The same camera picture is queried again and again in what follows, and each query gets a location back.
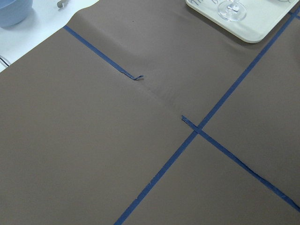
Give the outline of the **cream bear serving tray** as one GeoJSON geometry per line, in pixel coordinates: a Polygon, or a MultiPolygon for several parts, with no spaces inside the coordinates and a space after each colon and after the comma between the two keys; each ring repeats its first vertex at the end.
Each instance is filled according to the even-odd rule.
{"type": "Polygon", "coordinates": [[[218,14],[221,0],[187,0],[186,4],[247,43],[258,43],[298,3],[297,0],[242,0],[246,17],[229,22],[218,14]]]}

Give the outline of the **blue bowl on desk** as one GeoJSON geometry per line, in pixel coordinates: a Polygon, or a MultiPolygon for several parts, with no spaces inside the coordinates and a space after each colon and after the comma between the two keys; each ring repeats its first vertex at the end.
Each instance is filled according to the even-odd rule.
{"type": "Polygon", "coordinates": [[[15,25],[24,20],[31,12],[33,0],[1,0],[0,27],[15,25]]]}

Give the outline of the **clear wine glass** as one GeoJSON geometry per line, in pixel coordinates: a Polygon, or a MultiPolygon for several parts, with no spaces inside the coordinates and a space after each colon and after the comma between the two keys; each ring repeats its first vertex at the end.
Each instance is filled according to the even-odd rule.
{"type": "Polygon", "coordinates": [[[217,11],[221,18],[229,22],[241,21],[247,15],[245,6],[239,0],[225,0],[218,5],[217,11]]]}

